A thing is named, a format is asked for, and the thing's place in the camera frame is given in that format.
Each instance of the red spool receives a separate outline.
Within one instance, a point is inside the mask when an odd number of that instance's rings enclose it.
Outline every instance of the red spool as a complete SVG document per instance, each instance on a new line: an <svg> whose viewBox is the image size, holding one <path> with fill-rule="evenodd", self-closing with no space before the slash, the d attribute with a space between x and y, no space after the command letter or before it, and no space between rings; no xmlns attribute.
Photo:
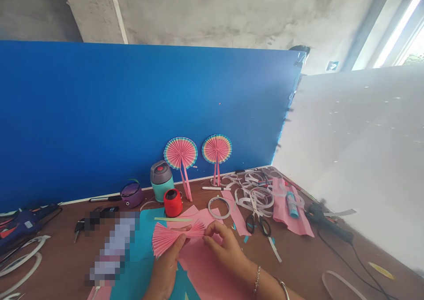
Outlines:
<svg viewBox="0 0 424 300"><path fill-rule="evenodd" d="M168 190L163 196L165 213L168 217L177 217L182 212L181 193L177 189Z"/></svg>

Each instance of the white partition board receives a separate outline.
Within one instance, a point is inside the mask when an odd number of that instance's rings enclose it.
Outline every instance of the white partition board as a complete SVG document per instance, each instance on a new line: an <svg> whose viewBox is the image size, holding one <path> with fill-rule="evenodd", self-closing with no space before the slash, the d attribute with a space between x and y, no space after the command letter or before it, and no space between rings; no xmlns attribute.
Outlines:
<svg viewBox="0 0 424 300"><path fill-rule="evenodd" d="M273 165L424 270L424 65L302 79Z"/></svg>

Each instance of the black glue gun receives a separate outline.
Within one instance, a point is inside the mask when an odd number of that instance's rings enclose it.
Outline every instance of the black glue gun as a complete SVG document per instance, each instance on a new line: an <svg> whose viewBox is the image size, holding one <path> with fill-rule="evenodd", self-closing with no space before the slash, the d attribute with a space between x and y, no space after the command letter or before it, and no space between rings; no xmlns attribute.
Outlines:
<svg viewBox="0 0 424 300"><path fill-rule="evenodd" d="M306 212L306 217L309 219L309 221L317 224L321 228L325 228L329 231L332 231L334 234L336 234L338 237L343 239L345 242L347 242L350 245L353 245L353 234L351 232L348 232L338 227L336 224L329 221L324 216L324 212L322 210L321 205L312 203L309 206L308 211Z"/></svg>

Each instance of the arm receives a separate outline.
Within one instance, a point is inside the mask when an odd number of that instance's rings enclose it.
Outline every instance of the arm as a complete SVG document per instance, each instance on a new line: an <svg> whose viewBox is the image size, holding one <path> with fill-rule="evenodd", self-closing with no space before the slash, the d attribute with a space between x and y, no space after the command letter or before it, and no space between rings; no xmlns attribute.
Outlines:
<svg viewBox="0 0 424 300"><path fill-rule="evenodd" d="M213 234L221 236L221 246L211 238ZM253 292L258 266L244 255L232 230L220 222L214 221L206 229L203 240L211 248L221 265ZM289 288L287 288L287 292L290 300L303 300ZM260 270L256 298L266 300L286 299L284 290L278 281L262 268Z"/></svg>
<svg viewBox="0 0 424 300"><path fill-rule="evenodd" d="M185 232L191 225L175 229ZM177 262L181 248L186 241L186 235L182 233L175 243L160 256L153 265L149 287L142 300L166 300L172 294L177 273Z"/></svg>

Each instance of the silver bracelet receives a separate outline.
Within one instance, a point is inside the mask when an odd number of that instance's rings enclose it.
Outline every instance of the silver bracelet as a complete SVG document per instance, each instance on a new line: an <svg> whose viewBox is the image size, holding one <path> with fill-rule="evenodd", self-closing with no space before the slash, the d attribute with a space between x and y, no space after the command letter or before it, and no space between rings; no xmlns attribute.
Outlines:
<svg viewBox="0 0 424 300"><path fill-rule="evenodd" d="M277 279L277 281L278 281L278 284L283 288L283 290L284 290L284 295L286 295L286 299L287 300L290 300L290 297L288 296L288 292L287 292L287 288L286 288L286 285L284 284L284 282L282 282L280 279L278 279L277 277L274 277L274 278L276 278Z"/></svg>
<svg viewBox="0 0 424 300"><path fill-rule="evenodd" d="M256 272L256 281L255 281L255 289L253 289L253 295L256 295L256 291L257 291L257 286L259 285L259 273L261 271L261 266L257 267L257 272Z"/></svg>

